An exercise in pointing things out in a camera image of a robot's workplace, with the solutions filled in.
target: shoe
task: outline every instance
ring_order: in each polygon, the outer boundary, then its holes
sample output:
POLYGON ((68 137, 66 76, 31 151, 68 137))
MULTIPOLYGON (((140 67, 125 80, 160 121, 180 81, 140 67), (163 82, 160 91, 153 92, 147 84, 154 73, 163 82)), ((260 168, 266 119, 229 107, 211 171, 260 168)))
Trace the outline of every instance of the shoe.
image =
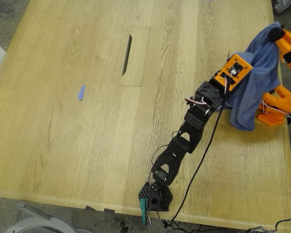
POLYGON ((291 5, 291 0, 272 0, 273 12, 275 15, 278 15, 291 5))

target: green clip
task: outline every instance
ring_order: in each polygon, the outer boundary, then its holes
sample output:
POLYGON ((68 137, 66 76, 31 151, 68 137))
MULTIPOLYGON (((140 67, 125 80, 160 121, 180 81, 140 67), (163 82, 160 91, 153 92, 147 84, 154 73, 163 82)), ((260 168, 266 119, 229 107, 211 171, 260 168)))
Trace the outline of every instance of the green clip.
POLYGON ((141 198, 140 207, 141 207, 141 210, 142 210, 142 225, 146 225, 147 198, 141 198))

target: blue towel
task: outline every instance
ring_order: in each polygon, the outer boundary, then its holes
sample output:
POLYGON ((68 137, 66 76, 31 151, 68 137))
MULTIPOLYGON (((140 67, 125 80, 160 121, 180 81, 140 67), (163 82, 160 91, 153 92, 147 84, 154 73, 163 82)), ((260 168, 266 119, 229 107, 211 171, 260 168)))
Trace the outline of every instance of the blue towel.
POLYGON ((230 123, 240 130, 254 130, 255 112, 263 94, 279 85, 278 47, 268 40, 272 28, 281 25, 279 22, 269 25, 253 39, 246 52, 237 53, 253 67, 226 102, 232 108, 230 123))

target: gray floor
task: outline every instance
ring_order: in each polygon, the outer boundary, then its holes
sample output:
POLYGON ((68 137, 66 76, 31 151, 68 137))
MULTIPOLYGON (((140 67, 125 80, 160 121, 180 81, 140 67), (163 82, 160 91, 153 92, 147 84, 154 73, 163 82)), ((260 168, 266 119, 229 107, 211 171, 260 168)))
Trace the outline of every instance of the gray floor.
MULTIPOLYGON (((0 46, 7 50, 17 25, 26 9, 29 0, 0 0, 0 46)), ((275 16, 275 20, 279 20, 285 27, 291 31, 291 7, 279 16, 275 16)), ((283 84, 291 87, 291 71, 286 65, 282 65, 283 84)), ((10 226, 12 223, 22 219, 26 216, 23 212, 14 207, 15 200, 0 198, 0 233, 10 226)), ((97 212, 92 210, 73 209, 60 206, 45 205, 39 203, 32 203, 33 206, 43 210, 45 213, 59 216, 68 222, 72 223, 76 228, 84 228, 95 233, 120 232, 120 222, 125 221, 129 227, 129 232, 134 233, 171 233, 173 230, 164 229, 157 219, 152 219, 153 226, 144 227, 141 225, 141 218, 136 216, 127 216, 119 214, 111 214, 104 212, 97 212)), ((198 225, 180 223, 189 231, 197 229, 198 225)), ((213 232, 244 232, 234 229, 225 229, 213 232)))

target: wood grain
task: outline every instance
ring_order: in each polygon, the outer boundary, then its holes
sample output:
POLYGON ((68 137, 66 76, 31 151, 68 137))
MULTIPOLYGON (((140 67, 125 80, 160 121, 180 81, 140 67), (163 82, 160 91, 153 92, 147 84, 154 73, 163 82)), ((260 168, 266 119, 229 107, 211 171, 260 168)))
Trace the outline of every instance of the wood grain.
POLYGON ((145 27, 132 27, 129 35, 131 41, 126 51, 126 69, 121 78, 122 86, 141 86, 144 74, 146 49, 150 29, 145 27))
MULTIPOLYGON (((272 21, 269 0, 31 0, 0 67, 0 197, 141 215, 151 156, 180 127, 184 97, 272 21), (150 29, 141 87, 120 85, 131 27, 150 29)), ((216 116, 162 218, 178 209, 216 116)), ((272 229, 289 217, 287 126, 241 132, 225 110, 177 220, 272 229)))

